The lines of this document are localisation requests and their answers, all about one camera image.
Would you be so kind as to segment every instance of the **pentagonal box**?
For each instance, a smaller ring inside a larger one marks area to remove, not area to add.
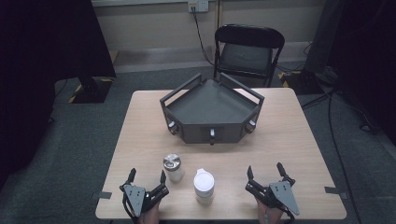
[[[224,80],[257,99],[257,103]],[[190,85],[192,88],[182,93]],[[171,134],[188,144],[213,145],[237,143],[247,133],[252,133],[263,101],[263,96],[225,74],[220,74],[219,80],[202,80],[198,74],[164,96],[160,103]]]

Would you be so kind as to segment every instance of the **baseboard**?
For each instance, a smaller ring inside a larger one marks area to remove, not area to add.
[[[279,62],[305,61],[304,51],[309,42],[289,42],[285,44],[279,56]],[[213,63],[212,47],[205,48],[205,53]],[[201,48],[174,49],[123,49],[113,51],[116,73],[158,71],[165,69],[212,66],[204,57]]]

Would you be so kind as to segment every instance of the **wooden table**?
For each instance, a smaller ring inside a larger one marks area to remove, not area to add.
[[[121,203],[119,186],[132,168],[134,184],[152,190],[160,184],[163,157],[177,153],[185,170],[183,179],[166,186],[170,193],[160,205],[160,219],[257,219],[257,204],[245,190],[251,165],[263,186],[281,179],[276,164],[296,180],[292,190],[299,219],[343,219],[346,209],[337,194],[325,192],[334,183],[320,154],[294,91],[255,89],[265,97],[256,130],[237,144],[185,144],[167,130],[160,99],[169,91],[136,91],[110,164],[96,215],[103,219],[129,218]],[[193,178],[204,168],[216,179],[215,198],[209,206],[195,199]]]

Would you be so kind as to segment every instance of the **black cable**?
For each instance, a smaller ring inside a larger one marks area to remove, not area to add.
[[[53,123],[55,121],[55,119],[54,118],[52,118],[52,117],[49,117],[49,122],[48,122],[48,124],[51,124],[51,123]]]
[[[309,47],[311,47],[312,43],[313,43],[313,42],[309,42],[309,45],[306,46],[305,49],[303,50],[303,53],[304,53],[305,55],[308,55],[308,53],[306,52],[306,50],[307,50]]]
[[[333,99],[333,100],[334,100],[336,103],[340,104],[340,105],[344,105],[344,106],[346,106],[346,107],[349,107],[349,108],[352,108],[352,109],[358,111],[358,112],[361,113],[361,115],[364,117],[364,119],[366,120],[366,122],[367,122],[368,125],[370,125],[371,127],[375,128],[375,129],[378,129],[378,130],[380,129],[380,127],[375,126],[375,125],[373,125],[373,124],[370,122],[370,120],[367,118],[367,116],[364,114],[364,112],[363,112],[362,110],[358,109],[358,108],[355,107],[355,106],[342,103],[342,102],[340,102],[340,101],[338,101],[338,100],[335,100],[335,99]]]
[[[217,29],[219,29],[220,27],[220,1],[218,1],[218,27]]]
[[[210,62],[210,60],[208,59],[208,57],[206,55],[206,51],[204,49],[204,45],[202,44],[202,38],[201,38],[200,31],[199,31],[199,25],[198,25],[197,15],[195,13],[195,7],[192,7],[191,11],[192,11],[192,16],[194,17],[194,20],[195,20],[195,24],[197,26],[197,32],[198,32],[198,37],[199,37],[199,40],[200,40],[200,43],[201,43],[202,53],[204,54],[204,57],[205,57],[206,61],[214,66],[214,64],[212,62]]]
[[[283,66],[280,66],[280,65],[277,65],[276,66],[276,68],[278,68],[280,71],[282,71],[282,72],[299,72],[299,71],[302,71],[303,70],[303,68],[302,69],[300,69],[300,67],[301,66],[304,66],[304,64],[302,63],[302,64],[299,64],[297,67],[295,67],[295,68],[287,68],[287,67],[283,67]]]
[[[354,196],[353,196],[353,193],[352,193],[352,189],[351,189],[350,184],[349,184],[349,179],[348,179],[348,177],[347,177],[347,171],[346,171],[345,165],[344,165],[344,163],[343,163],[343,160],[342,160],[342,158],[341,158],[340,151],[339,151],[338,146],[337,146],[337,143],[336,143],[336,141],[335,141],[334,131],[333,131],[333,129],[332,129],[332,116],[331,116],[332,94],[333,94],[333,92],[330,93],[329,107],[328,107],[328,118],[329,118],[330,133],[332,134],[332,142],[333,142],[333,144],[334,144],[334,148],[335,148],[335,151],[336,151],[336,153],[337,153],[338,160],[339,160],[340,163],[341,163],[341,168],[342,168],[342,170],[343,170],[344,178],[345,178],[345,180],[346,180],[347,191],[348,191],[349,196],[350,196],[350,201],[352,201],[352,205],[353,205],[353,209],[355,210],[356,218],[358,219],[358,222],[361,224],[361,216],[360,216],[360,214],[359,214],[359,212],[358,212],[358,208],[357,208],[356,203],[355,203],[355,199],[354,199]]]
[[[319,105],[320,103],[322,103],[324,100],[326,100],[328,98],[327,93],[319,96],[318,98],[315,98],[314,100],[311,100],[310,102],[304,104],[301,106],[302,110],[306,110],[307,108],[314,106],[314,105]]]
[[[64,85],[61,87],[61,89],[55,94],[55,97],[57,97],[59,95],[59,93],[61,93],[64,90],[64,87],[66,86],[66,83],[69,79],[66,80],[66,82],[64,83]]]

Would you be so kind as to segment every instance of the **cup lid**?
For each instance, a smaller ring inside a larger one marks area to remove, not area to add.
[[[198,173],[194,178],[194,186],[200,191],[209,191],[215,185],[215,178],[208,172]]]

